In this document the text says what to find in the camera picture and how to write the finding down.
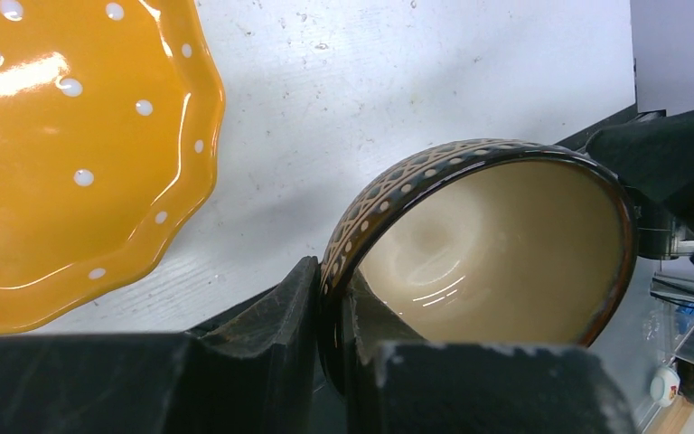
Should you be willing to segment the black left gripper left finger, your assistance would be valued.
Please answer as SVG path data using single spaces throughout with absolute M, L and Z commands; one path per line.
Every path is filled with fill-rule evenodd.
M 303 433 L 314 257 L 205 334 L 0 337 L 0 433 Z

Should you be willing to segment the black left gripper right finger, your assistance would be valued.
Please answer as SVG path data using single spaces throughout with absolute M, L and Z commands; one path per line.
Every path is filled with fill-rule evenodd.
M 433 343 L 355 274 L 342 303 L 351 433 L 634 433 L 624 395 L 577 346 Z

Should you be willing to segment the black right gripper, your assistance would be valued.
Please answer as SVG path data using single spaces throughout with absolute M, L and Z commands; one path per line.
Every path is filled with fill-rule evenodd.
M 694 110 L 602 128 L 586 151 L 694 234 Z

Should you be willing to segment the orange polka dot plate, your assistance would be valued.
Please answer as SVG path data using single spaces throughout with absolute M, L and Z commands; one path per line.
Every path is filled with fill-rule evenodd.
M 0 334 L 154 269 L 225 102 L 193 1 L 0 1 Z

